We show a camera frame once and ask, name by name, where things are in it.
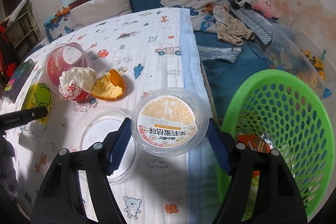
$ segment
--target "crumpled plastic bag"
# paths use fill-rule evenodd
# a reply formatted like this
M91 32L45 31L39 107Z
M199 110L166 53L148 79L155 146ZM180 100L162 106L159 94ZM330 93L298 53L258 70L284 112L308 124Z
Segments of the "crumpled plastic bag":
M85 100L92 91L95 77L96 72L91 68L73 67L62 72L59 77L59 92L63 95L63 100Z

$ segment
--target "green plastic basket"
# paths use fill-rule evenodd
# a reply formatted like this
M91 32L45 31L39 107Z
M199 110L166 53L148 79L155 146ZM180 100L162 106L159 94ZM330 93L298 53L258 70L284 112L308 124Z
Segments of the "green plastic basket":
M322 199L332 175L335 141L327 111L313 90L281 70L263 70L249 77L232 98L222 131L269 132L300 190L307 216ZM231 177L219 167L218 189L223 200ZM244 219L252 215L245 209Z

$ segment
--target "blue sofa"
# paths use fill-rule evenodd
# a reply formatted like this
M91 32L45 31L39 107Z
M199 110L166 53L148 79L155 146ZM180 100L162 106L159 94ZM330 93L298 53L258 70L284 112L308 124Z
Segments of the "blue sofa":
M129 0L134 13L160 7L160 0ZM54 38L50 31L59 24L63 18L46 26L46 34L49 42ZM231 47L231 44L219 42L217 34L195 32L197 45L205 47ZM228 104L235 94L238 87L252 74L267 69L266 58L259 48L252 42L247 42L242 46L243 51L238 60L232 65L223 60L205 60L203 61L204 71L219 119L224 117Z

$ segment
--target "pillow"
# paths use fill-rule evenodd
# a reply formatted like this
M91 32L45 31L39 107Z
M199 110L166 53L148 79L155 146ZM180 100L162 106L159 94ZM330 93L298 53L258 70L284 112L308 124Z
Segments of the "pillow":
M73 29L131 13L129 0L91 0L71 10Z
M274 29L272 24L258 14L256 11L240 8L232 9L231 12L242 21L252 32L256 34L256 39L260 40L263 45L268 45L272 41Z
M59 17L57 21L50 27L49 32L53 40L56 40L74 31L71 22L71 13L72 11L65 16Z
M212 10L219 5L230 11L231 0L161 0L161 7L190 9L194 31L217 33Z

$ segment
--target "plastic lid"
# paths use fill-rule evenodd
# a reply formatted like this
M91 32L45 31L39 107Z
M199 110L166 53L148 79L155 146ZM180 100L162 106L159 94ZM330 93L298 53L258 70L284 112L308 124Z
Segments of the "plastic lid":
M101 107L96 111L88 111L78 122L79 131L75 140L75 149L86 150L94 143L102 142L108 133L117 131L120 128L126 117L127 115L121 110L110 107ZM119 169L115 170L112 175L107 176L110 185L120 182L133 172L139 154L140 147L131 137Z
M92 68L91 60L82 47L71 42L54 47L43 62L43 76L48 87L59 92L59 77L73 67Z
M209 106L190 90L152 90L146 93L134 110L132 135L150 154L177 156L199 144L210 117Z

